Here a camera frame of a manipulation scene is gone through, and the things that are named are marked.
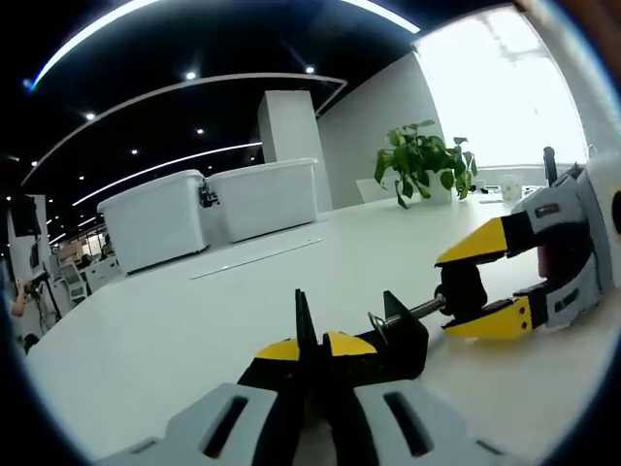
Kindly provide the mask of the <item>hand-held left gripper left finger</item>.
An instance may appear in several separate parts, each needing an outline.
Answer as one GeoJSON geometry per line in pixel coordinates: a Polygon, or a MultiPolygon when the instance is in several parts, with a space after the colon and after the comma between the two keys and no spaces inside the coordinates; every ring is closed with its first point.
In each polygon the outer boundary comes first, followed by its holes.
{"type": "Polygon", "coordinates": [[[291,465],[304,417],[301,351],[286,339],[258,351],[236,383],[222,383],[148,437],[99,465],[291,465]]]}

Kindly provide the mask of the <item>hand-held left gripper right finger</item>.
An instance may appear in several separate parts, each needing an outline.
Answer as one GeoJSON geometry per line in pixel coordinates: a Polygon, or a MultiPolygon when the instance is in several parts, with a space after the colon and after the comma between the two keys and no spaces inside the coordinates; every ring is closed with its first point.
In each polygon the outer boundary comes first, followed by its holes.
{"type": "Polygon", "coordinates": [[[428,339],[393,347],[372,333],[324,334],[325,415],[341,465],[519,465],[472,436],[464,418],[426,389],[428,339]]]}

